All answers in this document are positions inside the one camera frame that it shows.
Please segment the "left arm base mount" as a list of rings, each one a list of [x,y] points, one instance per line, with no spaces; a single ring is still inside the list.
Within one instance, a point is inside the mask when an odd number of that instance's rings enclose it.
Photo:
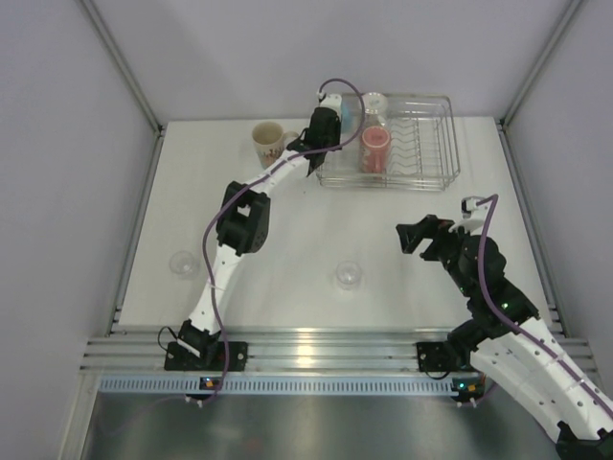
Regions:
[[[204,356],[197,356],[189,347],[179,340],[168,344],[164,370],[171,372],[241,372],[245,369],[248,358],[248,343],[229,341],[228,349],[223,342],[215,341],[213,351]]]

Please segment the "white floral mug orange inside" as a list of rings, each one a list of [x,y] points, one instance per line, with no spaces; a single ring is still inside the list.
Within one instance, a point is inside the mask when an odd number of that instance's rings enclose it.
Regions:
[[[362,96],[365,108],[364,127],[386,127],[388,99],[382,93],[370,92]]]

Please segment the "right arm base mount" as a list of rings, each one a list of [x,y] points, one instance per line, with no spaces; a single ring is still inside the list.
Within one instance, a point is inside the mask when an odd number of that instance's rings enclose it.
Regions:
[[[433,380],[443,380],[465,369],[459,356],[442,341],[422,341],[416,344],[419,371]]]

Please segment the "pink ghost pattern mug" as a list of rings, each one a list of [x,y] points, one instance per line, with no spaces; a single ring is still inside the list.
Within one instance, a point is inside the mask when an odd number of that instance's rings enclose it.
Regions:
[[[391,148],[391,133],[383,126],[369,126],[360,137],[361,171],[384,173]]]

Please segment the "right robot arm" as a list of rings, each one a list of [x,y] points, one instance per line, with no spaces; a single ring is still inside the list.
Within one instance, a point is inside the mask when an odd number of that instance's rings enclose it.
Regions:
[[[428,242],[420,257],[441,264],[466,299],[470,319],[444,342],[452,369],[491,378],[538,422],[559,458],[611,458],[612,401],[506,278],[498,244],[435,215],[396,230],[405,254]]]

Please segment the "light blue mug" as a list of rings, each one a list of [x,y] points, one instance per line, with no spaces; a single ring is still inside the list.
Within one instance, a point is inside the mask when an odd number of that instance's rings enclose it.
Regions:
[[[343,93],[341,97],[341,134],[351,136],[360,126],[360,101],[357,96],[350,93]]]

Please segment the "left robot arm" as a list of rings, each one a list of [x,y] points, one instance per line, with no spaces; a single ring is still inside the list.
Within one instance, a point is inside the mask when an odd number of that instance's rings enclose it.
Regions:
[[[195,368],[206,370],[217,361],[218,343],[226,342],[220,307],[241,261],[258,252],[269,230],[271,195],[286,179],[307,176],[319,167],[326,154],[340,149],[341,111],[319,106],[308,127],[256,178],[230,183],[217,215],[207,225],[204,240],[216,233],[216,257],[204,262],[208,280],[195,309],[184,321],[175,344]]]

